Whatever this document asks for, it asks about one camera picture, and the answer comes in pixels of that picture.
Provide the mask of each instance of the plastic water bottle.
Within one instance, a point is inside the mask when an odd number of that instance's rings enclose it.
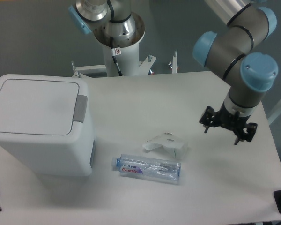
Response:
[[[112,166],[121,173],[134,173],[166,180],[179,180],[181,164],[178,162],[130,156],[122,154],[121,158],[114,157]]]

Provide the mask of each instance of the light blue joint cap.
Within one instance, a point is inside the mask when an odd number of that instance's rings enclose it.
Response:
[[[197,40],[193,47],[192,56],[204,67],[208,53],[216,36],[217,34],[212,31],[206,32]]]
[[[88,27],[88,25],[81,19],[81,17],[78,15],[76,10],[74,9],[73,6],[70,6],[69,8],[69,13],[71,16],[71,19],[75,23],[76,27],[83,33],[83,34],[89,34],[92,31]]]
[[[275,15],[275,13],[267,7],[262,6],[262,7],[259,7],[258,9],[262,10],[267,16],[267,20],[268,20],[268,35],[267,35],[267,37],[268,37],[276,29],[277,17]]]
[[[278,75],[276,61],[259,52],[247,55],[241,63],[240,75],[244,83],[256,92],[268,91]]]

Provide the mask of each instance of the white table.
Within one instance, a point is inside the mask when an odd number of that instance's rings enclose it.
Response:
[[[204,134],[206,106],[218,110],[229,86],[210,72],[149,77],[86,78],[96,126],[93,173],[86,178],[33,173],[0,147],[0,225],[223,225],[281,220],[273,191],[281,164],[260,104],[251,143],[234,146],[223,128]],[[162,132],[189,141],[179,185],[120,176],[111,168],[122,153]]]

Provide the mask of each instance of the gray floor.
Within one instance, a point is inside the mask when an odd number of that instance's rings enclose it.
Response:
[[[0,2],[0,77],[4,74],[72,76],[72,60],[76,66],[104,63],[95,38],[82,35],[68,16],[67,7],[74,2]],[[174,50],[178,50],[179,72],[205,70],[192,58],[195,42],[206,31],[223,33],[227,28],[203,0],[132,0],[132,3],[133,11],[146,25],[140,60],[148,54],[154,55],[157,57],[155,73],[170,73],[167,64]],[[280,74],[263,100],[268,113],[281,98],[281,0],[268,0],[262,5],[271,8],[278,19],[276,31],[254,49],[271,55],[279,64]],[[271,130],[281,159],[281,116]]]

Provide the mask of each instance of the sticker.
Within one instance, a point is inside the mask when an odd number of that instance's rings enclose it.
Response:
[[[112,56],[120,55],[121,53],[122,53],[121,48],[112,48],[111,49],[111,55]]]
[[[121,172],[129,172],[129,173],[143,173],[142,170],[134,165],[123,165],[121,167]]]

